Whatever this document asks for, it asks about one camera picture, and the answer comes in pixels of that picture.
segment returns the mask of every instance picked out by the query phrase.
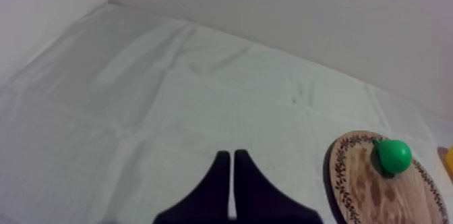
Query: round wooden board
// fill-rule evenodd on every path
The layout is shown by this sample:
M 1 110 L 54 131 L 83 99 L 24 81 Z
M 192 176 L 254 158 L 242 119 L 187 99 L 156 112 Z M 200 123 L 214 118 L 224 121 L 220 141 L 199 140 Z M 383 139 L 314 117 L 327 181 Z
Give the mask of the round wooden board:
M 389 177 L 373 150 L 373 132 L 349 132 L 330 153 L 330 183 L 348 224 L 448 224 L 439 190 L 428 172 L 413 159 L 403 173 Z

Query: yellow object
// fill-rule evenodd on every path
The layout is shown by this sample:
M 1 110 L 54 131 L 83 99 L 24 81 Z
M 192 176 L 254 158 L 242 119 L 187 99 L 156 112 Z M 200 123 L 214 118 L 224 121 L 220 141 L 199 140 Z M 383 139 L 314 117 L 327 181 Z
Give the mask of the yellow object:
M 447 162 L 447 166 L 450 169 L 451 174 L 453 174 L 453 146 L 448 150 L 445 161 Z

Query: green ball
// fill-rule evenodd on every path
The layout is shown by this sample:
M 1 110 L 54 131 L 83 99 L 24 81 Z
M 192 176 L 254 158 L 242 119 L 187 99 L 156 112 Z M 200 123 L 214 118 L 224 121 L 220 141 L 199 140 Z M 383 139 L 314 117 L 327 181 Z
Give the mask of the green ball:
M 382 167 L 393 174 L 401 173 L 411 166 L 412 152 L 401 140 L 382 140 L 376 143 Z

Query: white cloth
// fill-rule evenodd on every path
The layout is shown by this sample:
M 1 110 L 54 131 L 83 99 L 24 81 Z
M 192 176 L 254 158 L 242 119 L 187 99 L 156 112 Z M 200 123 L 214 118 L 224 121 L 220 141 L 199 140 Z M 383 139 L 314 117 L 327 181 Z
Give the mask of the white cloth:
M 0 89 L 0 223 L 149 224 L 246 148 L 334 223 L 322 163 L 351 130 L 405 140 L 453 213 L 453 122 L 282 51 L 108 5 Z

